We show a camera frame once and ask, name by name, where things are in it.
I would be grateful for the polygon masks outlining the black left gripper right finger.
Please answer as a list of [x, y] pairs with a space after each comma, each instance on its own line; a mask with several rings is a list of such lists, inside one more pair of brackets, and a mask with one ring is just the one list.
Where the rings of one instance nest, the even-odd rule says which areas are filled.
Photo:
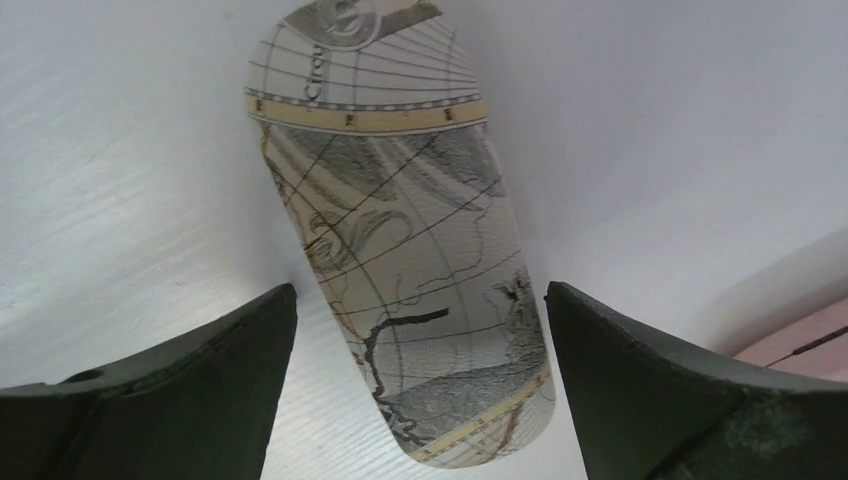
[[847, 387], [704, 349], [577, 288], [545, 297], [591, 479], [843, 479]]

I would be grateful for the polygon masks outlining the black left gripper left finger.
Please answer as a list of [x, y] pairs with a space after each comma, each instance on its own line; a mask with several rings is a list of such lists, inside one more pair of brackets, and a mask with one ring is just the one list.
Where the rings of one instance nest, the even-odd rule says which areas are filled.
[[5, 479], [258, 479], [297, 328], [279, 285], [124, 359], [1, 392]]

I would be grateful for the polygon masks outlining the pink glasses case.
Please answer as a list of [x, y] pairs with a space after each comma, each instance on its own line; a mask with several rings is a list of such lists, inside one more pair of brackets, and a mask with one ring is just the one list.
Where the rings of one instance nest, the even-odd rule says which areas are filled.
[[847, 382], [847, 300], [822, 308], [734, 356], [776, 371]]

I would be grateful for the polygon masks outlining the map print glasses case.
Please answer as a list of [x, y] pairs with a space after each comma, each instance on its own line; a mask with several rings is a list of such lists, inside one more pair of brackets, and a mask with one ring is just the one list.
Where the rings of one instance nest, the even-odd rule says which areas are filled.
[[248, 63], [261, 153], [399, 447], [436, 468], [532, 443], [546, 342], [477, 76], [431, 1], [303, 1]]

